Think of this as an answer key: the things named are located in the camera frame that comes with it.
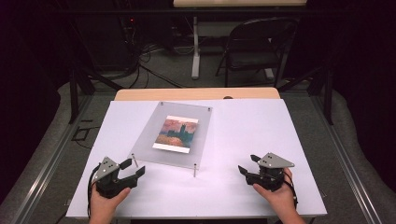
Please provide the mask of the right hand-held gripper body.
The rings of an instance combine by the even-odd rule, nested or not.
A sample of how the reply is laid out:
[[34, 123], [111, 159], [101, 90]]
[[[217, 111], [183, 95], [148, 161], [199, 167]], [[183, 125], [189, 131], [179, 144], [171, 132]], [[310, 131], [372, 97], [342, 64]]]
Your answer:
[[295, 164], [276, 154], [269, 152], [260, 161], [256, 162], [259, 172], [256, 174], [248, 173], [245, 176], [247, 184], [258, 184], [264, 189], [276, 191], [281, 188], [284, 182], [284, 169], [294, 167]]

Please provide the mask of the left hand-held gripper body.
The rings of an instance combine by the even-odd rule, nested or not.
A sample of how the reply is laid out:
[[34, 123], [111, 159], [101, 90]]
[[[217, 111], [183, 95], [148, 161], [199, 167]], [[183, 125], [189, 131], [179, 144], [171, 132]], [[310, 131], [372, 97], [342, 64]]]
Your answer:
[[127, 180], [127, 177], [119, 179], [121, 168], [118, 163], [109, 157], [104, 157], [99, 165], [98, 172], [93, 178], [97, 191], [102, 197], [111, 199], [118, 195], [125, 188], [135, 188], [137, 181]]

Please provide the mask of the person's right hand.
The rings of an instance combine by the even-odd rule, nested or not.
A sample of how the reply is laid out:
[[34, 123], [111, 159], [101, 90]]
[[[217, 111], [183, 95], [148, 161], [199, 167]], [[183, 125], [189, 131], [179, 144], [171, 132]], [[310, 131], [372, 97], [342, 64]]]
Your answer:
[[284, 183], [276, 191], [264, 189], [258, 184], [253, 188], [271, 205], [280, 219], [286, 219], [296, 214], [293, 193], [288, 184], [291, 183], [292, 173], [289, 168], [284, 169]]

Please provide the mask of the person's left hand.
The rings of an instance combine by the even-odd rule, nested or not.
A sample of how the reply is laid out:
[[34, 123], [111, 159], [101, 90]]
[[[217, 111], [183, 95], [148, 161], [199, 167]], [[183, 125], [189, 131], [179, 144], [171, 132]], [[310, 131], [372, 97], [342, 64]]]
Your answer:
[[91, 217], [114, 217], [117, 207], [127, 198], [130, 192], [130, 188], [125, 188], [115, 197], [108, 199], [106, 197], [102, 197], [97, 191], [96, 186], [93, 185], [92, 196], [90, 199]]

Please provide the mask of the white table cover board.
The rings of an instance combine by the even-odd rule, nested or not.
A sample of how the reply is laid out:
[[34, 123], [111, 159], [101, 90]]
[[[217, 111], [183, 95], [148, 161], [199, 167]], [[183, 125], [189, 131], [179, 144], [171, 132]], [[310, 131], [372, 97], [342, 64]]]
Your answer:
[[[267, 201], [247, 185], [237, 165], [258, 172], [250, 159], [267, 152], [291, 161], [292, 180], [302, 216], [327, 214], [300, 140], [281, 99], [178, 102], [213, 107], [201, 167], [192, 169], [145, 162], [137, 188], [118, 207], [116, 217], [136, 219], [211, 219], [270, 217]], [[87, 217], [87, 184], [92, 169], [108, 156], [124, 161], [158, 102], [113, 101], [92, 147], [67, 217]]]

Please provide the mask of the painting postcard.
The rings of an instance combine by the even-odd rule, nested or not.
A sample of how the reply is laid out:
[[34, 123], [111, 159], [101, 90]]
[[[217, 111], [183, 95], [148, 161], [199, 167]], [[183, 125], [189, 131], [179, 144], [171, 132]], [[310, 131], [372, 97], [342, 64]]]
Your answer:
[[198, 119], [167, 116], [153, 143], [153, 147], [160, 150], [189, 154], [198, 122]]

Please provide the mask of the black metal stand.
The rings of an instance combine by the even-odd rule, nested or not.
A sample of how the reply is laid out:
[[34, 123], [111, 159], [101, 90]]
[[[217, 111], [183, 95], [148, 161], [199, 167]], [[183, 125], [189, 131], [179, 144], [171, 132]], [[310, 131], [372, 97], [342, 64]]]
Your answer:
[[82, 63], [71, 62], [71, 65], [69, 66], [69, 86], [71, 100], [71, 118], [69, 123], [73, 123], [79, 115], [78, 91], [82, 91], [86, 95], [93, 95], [96, 92], [96, 88], [91, 82], [92, 77], [115, 91], [122, 89], [121, 85], [116, 84], [102, 75], [99, 75], [97, 72], [93, 71]]
[[324, 102], [323, 102], [323, 115], [330, 125], [332, 122], [332, 70], [325, 66], [316, 67], [308, 73], [297, 77], [291, 82], [288, 82], [277, 88], [279, 92], [289, 91], [294, 86], [301, 83], [303, 80], [311, 78], [311, 82], [308, 85], [306, 91], [310, 96], [318, 96], [324, 91]]

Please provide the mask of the wooden table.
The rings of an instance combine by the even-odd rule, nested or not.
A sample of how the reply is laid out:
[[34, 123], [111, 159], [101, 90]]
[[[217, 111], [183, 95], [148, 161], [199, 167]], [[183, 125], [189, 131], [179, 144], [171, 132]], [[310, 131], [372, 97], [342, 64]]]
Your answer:
[[217, 99], [279, 99], [276, 88], [124, 89], [115, 101], [183, 101]]

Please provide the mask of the black folding chair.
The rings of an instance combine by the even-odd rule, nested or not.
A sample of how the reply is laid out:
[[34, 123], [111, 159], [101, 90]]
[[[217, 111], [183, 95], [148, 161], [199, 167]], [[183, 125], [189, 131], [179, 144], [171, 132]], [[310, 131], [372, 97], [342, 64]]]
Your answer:
[[275, 69], [276, 86], [287, 43], [293, 38], [297, 26], [297, 20], [284, 17], [253, 19], [238, 24], [227, 38], [215, 76], [223, 69], [224, 86], [227, 87], [230, 71]]

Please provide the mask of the white desk leg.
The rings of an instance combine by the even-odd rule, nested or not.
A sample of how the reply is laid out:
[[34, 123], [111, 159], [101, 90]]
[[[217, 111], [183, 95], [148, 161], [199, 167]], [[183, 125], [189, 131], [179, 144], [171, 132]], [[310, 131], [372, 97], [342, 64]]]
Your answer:
[[198, 79], [200, 74], [200, 50], [198, 36], [198, 20], [193, 18], [193, 58], [191, 68], [191, 78]]

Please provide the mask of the dark equipment rack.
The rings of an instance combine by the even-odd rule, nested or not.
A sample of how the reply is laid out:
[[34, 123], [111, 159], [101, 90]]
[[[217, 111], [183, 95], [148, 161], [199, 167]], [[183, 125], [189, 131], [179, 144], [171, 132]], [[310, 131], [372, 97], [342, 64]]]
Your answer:
[[134, 19], [129, 17], [120, 17], [120, 26], [126, 42], [130, 46], [137, 47], [139, 42], [139, 33], [134, 24]]

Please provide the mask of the light wooden desk top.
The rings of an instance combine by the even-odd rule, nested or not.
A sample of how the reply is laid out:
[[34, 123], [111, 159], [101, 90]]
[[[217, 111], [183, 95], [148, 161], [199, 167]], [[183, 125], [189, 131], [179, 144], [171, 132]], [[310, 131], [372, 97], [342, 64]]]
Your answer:
[[174, 7], [301, 7], [307, 0], [173, 0]]

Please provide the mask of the clear acrylic picture frame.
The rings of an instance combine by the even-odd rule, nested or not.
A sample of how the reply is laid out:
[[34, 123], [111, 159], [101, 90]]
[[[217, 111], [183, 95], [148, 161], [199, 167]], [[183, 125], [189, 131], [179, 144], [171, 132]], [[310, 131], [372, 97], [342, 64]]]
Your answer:
[[159, 102], [134, 143], [131, 159], [199, 170], [212, 112], [207, 105]]

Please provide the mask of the aluminium floor rail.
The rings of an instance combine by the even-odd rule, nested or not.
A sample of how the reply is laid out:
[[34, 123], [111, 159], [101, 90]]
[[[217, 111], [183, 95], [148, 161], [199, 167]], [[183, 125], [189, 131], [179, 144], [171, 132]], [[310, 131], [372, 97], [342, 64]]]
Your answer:
[[343, 146], [338, 133], [329, 123], [324, 113], [322, 112], [324, 106], [322, 105], [320, 98], [318, 96], [312, 96], [311, 101], [313, 106], [317, 110], [322, 122], [324, 123], [327, 133], [332, 139], [332, 143], [335, 147], [335, 155], [337, 157], [337, 160], [339, 160], [340, 166], [346, 176], [348, 185], [350, 186], [358, 202], [358, 205], [367, 221], [367, 224], [383, 224], [381, 218], [375, 210], [372, 200], [369, 197], [366, 187], [363, 186], [361, 179], [352, 164], [352, 161], [347, 155], [347, 151]]
[[78, 121], [88, 108], [91, 95], [78, 97], [78, 114], [70, 123], [71, 98], [66, 93], [55, 118], [48, 127], [35, 153], [2, 204], [8, 211], [7, 224], [26, 224], [56, 171], [66, 146], [77, 129]]

